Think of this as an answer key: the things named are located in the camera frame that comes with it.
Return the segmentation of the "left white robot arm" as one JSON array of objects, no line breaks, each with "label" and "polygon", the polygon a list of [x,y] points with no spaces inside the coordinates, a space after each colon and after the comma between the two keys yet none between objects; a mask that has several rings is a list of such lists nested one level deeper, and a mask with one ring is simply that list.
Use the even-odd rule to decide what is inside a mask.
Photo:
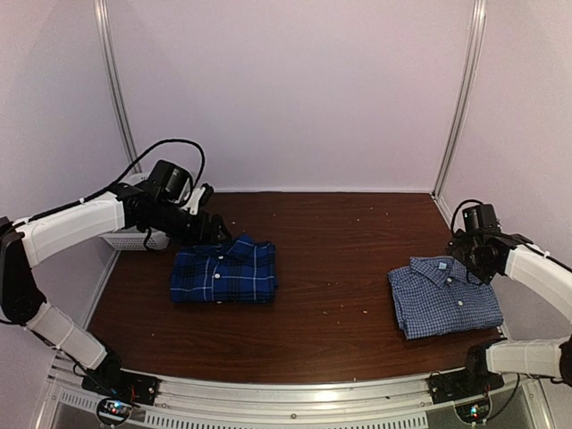
[{"label": "left white robot arm", "polygon": [[119,178],[95,194],[16,222],[1,221],[1,311],[70,357],[110,397],[129,387],[119,356],[38,285],[36,274],[84,243],[119,231],[159,231],[181,245],[215,244],[230,236],[222,218],[205,210],[214,190],[188,171],[160,160],[136,182]]}]

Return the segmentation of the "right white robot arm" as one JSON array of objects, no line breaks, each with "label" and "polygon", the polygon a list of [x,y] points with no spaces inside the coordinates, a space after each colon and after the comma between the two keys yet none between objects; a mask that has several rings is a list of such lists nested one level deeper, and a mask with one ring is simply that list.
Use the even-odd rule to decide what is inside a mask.
[{"label": "right white robot arm", "polygon": [[519,233],[502,230],[493,205],[458,204],[447,251],[481,284],[492,283],[509,312],[504,339],[467,353],[458,387],[477,394],[493,374],[523,374],[571,384],[571,268]]}]

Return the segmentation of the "dark blue plaid shirt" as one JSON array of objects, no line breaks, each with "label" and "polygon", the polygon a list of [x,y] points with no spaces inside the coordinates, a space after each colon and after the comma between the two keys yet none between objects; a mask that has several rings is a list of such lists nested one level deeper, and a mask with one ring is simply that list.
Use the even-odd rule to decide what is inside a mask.
[{"label": "dark blue plaid shirt", "polygon": [[170,277],[175,303],[270,303],[277,289],[275,245],[247,234],[222,244],[181,248]]}]

